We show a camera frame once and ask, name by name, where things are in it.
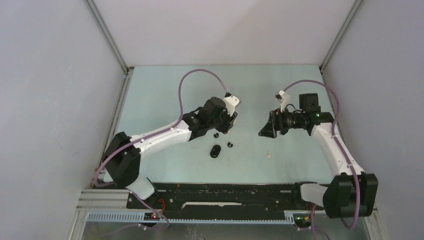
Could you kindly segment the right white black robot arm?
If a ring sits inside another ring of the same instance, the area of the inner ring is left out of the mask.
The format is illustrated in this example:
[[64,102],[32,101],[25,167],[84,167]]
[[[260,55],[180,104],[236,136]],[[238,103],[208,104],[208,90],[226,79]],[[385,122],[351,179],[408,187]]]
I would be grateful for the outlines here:
[[291,129],[302,129],[312,137],[324,155],[333,175],[328,186],[312,181],[297,182],[291,194],[291,204],[304,209],[310,203],[324,209],[328,217],[369,217],[374,211],[378,179],[354,160],[333,125],[330,112],[322,112],[317,93],[299,95],[299,109],[289,111],[291,97],[283,90],[275,95],[280,106],[269,112],[260,137],[277,138]]

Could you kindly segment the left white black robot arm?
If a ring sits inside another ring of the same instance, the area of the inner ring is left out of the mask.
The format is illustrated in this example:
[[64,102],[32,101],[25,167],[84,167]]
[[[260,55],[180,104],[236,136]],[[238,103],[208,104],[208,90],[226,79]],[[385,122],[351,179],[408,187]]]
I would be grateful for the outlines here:
[[240,102],[234,95],[211,97],[204,106],[152,132],[132,136],[123,131],[117,133],[105,150],[98,168],[98,172],[104,171],[104,177],[99,179],[97,173],[95,185],[115,185],[127,189],[138,196],[138,201],[145,208],[153,208],[158,202],[158,194],[151,181],[141,175],[142,159],[170,146],[203,137],[211,130],[227,134],[238,116],[236,108]]

